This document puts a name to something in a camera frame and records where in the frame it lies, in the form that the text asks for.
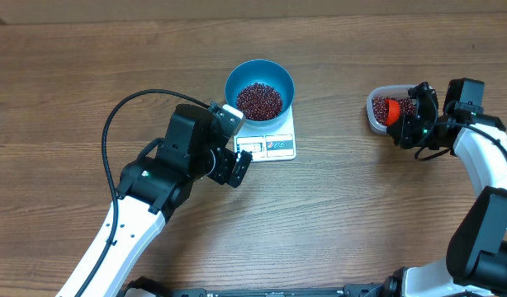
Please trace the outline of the orange measuring scoop blue handle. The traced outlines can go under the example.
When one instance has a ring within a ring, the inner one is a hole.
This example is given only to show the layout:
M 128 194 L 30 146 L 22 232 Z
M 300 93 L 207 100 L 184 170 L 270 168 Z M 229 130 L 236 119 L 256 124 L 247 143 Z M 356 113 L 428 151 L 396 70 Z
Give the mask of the orange measuring scoop blue handle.
M 393 125 L 400 118 L 400 104 L 393 99 L 386 99 L 387 117 L 384 121 L 385 126 Z

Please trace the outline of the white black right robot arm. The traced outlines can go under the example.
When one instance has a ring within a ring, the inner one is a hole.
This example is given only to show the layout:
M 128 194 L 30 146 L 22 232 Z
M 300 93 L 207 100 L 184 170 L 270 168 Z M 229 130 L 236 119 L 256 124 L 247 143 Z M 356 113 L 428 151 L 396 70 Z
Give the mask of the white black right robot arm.
M 402 149 L 432 149 L 458 157 L 476 200 L 452 236 L 446 257 L 403 269 L 384 285 L 385 296 L 507 296 L 507 134 L 485 114 L 485 84 L 469 78 L 448 84 L 444 106 L 426 82 L 408 90 L 412 115 L 386 132 Z

